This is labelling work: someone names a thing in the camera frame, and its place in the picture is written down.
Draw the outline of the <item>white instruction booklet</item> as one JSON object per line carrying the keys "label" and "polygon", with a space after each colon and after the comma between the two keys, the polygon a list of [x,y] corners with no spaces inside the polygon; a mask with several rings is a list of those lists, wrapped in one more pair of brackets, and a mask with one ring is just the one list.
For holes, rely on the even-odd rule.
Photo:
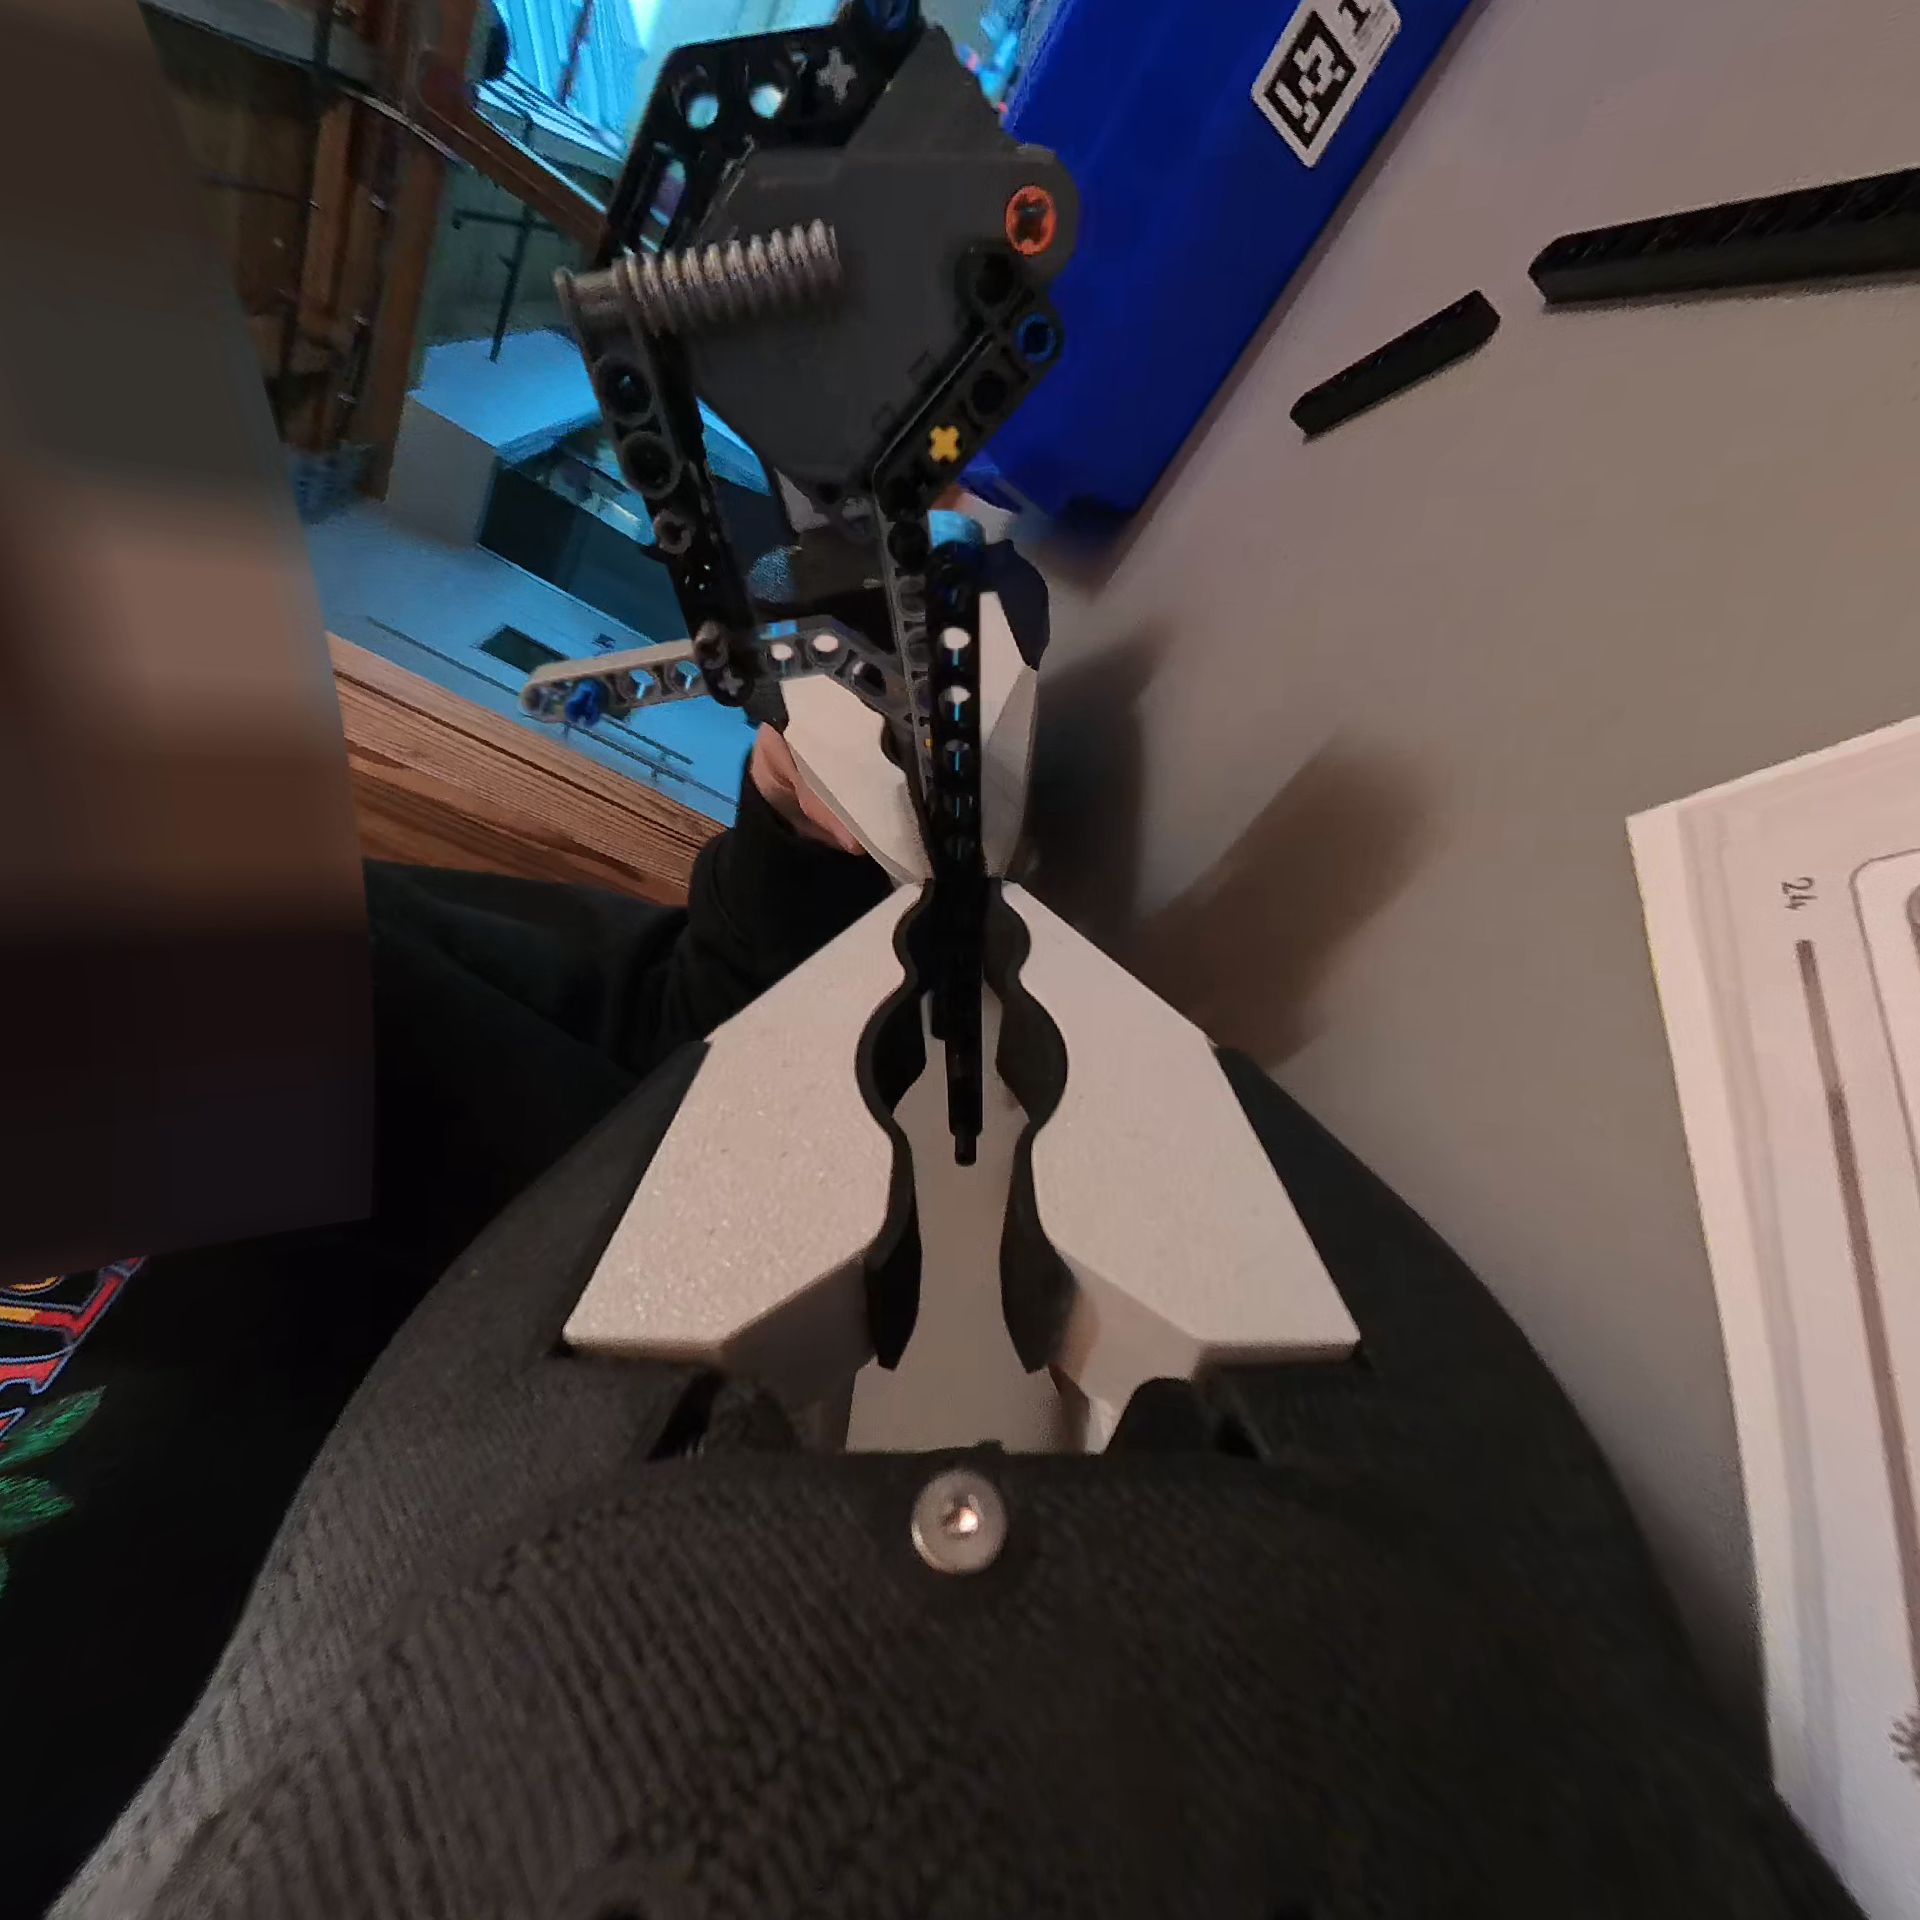
{"label": "white instruction booklet", "polygon": [[1918,1912],[1918,721],[1628,820],[1756,1567],[1773,1780]]}

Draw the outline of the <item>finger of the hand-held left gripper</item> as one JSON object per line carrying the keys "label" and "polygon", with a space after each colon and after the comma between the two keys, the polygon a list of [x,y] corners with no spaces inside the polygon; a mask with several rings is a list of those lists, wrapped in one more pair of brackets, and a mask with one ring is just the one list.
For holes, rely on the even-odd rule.
{"label": "finger of the hand-held left gripper", "polygon": [[783,682],[783,743],[817,801],[895,885],[930,878],[922,820],[881,716],[834,678]]}
{"label": "finger of the hand-held left gripper", "polygon": [[1039,719],[1039,671],[1019,650],[1002,598],[978,602],[980,846],[988,874],[1012,878]]}

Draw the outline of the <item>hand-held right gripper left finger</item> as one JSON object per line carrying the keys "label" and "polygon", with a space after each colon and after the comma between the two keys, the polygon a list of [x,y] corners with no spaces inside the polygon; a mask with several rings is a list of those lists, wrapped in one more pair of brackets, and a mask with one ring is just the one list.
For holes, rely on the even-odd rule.
{"label": "hand-held right gripper left finger", "polygon": [[929,1068],[922,910],[894,890],[711,1032],[564,1324],[573,1350],[717,1374],[901,1361],[923,1266],[895,1116]]}

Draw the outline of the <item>black and grey toy assembly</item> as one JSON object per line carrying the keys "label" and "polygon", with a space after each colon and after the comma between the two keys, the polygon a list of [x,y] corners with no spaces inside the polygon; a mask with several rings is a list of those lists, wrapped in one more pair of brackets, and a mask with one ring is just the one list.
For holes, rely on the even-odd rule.
{"label": "black and grey toy assembly", "polygon": [[[988,917],[982,560],[939,495],[1054,369],[1050,285],[1076,192],[1005,133],[918,5],[690,42],[660,70],[586,271],[558,302],[646,508],[687,634],[548,663],[519,705],[589,729],[653,703],[754,709],[826,677],[882,719],[930,879],[930,1030],[954,1156],[982,1127]],[[881,613],[753,588],[703,440],[715,416],[857,564]]]}

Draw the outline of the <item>wooden parapet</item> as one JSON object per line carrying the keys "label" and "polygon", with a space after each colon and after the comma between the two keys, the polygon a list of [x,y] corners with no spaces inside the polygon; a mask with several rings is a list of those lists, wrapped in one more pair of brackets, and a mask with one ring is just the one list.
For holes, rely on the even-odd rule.
{"label": "wooden parapet", "polygon": [[363,857],[685,901],[717,820],[340,634],[327,650]]}

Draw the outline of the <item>blue plastic bin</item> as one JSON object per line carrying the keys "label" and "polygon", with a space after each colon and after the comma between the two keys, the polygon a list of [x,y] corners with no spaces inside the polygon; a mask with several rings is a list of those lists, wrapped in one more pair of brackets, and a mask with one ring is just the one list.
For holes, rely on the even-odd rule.
{"label": "blue plastic bin", "polygon": [[1050,5],[1003,125],[1078,193],[1063,357],[967,468],[1011,511],[1131,518],[1469,1]]}

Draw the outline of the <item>person's left hand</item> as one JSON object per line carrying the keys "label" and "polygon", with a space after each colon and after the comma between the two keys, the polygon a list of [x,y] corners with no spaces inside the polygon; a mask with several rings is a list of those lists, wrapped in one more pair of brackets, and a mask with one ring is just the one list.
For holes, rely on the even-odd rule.
{"label": "person's left hand", "polygon": [[795,837],[850,857],[868,853],[823,793],[809,783],[777,726],[757,726],[747,772],[753,788]]}

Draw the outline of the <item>person's left forearm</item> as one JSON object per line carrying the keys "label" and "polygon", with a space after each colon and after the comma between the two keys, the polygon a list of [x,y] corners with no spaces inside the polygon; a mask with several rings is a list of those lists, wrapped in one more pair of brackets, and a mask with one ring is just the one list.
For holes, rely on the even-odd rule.
{"label": "person's left forearm", "polygon": [[894,893],[886,871],[795,823],[746,777],[737,820],[692,864],[662,990],[684,1039],[707,1039]]}

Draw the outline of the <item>long black toy beam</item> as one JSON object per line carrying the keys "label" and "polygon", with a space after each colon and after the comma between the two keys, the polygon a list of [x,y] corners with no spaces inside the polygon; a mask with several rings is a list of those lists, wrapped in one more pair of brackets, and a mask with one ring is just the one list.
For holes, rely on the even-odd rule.
{"label": "long black toy beam", "polygon": [[1532,257],[1547,303],[1794,290],[1918,271],[1918,170],[1571,230]]}

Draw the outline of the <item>short black toy beam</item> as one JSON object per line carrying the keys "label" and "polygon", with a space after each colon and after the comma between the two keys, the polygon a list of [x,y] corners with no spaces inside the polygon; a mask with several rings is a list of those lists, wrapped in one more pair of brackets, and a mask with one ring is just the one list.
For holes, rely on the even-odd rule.
{"label": "short black toy beam", "polygon": [[1343,369],[1309,385],[1290,406],[1286,416],[1307,440],[1323,439],[1349,420],[1473,359],[1497,336],[1499,325],[1502,317],[1489,295],[1467,292]]}

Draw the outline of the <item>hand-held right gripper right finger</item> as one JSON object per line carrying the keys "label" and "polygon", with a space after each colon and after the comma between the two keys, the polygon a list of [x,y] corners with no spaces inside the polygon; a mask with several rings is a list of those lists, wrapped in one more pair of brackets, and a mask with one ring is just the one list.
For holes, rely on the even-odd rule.
{"label": "hand-held right gripper right finger", "polygon": [[986,956],[1021,1113],[998,1297],[1026,1372],[1343,1359],[1354,1314],[1206,1036],[1019,885]]}

